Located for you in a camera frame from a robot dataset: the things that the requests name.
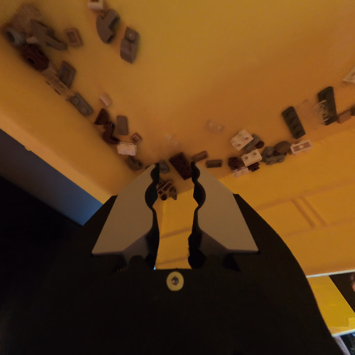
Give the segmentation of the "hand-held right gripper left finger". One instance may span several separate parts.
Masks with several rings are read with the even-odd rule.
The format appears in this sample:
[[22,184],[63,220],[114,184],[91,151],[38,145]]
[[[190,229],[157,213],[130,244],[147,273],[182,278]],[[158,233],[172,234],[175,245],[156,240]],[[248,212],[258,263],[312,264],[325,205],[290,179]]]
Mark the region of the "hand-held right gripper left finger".
[[150,165],[120,191],[92,249],[92,254],[118,255],[129,264],[140,256],[155,268],[159,226],[154,203],[158,198],[159,165]]

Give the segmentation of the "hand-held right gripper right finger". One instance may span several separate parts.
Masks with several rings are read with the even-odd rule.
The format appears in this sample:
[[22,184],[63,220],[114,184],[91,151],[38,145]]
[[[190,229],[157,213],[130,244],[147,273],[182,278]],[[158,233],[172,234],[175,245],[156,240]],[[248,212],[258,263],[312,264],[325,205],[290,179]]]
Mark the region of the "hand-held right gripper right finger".
[[239,269],[234,255],[257,253],[258,247],[233,192],[196,162],[191,174],[197,207],[188,238],[189,265],[199,269],[216,258],[225,269]]

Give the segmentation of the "grey desk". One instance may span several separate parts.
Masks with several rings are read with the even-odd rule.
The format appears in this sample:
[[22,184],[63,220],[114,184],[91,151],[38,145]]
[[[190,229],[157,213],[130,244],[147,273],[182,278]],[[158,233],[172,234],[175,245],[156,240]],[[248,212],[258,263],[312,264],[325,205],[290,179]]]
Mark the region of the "grey desk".
[[0,163],[2,177],[79,225],[103,205],[2,130]]

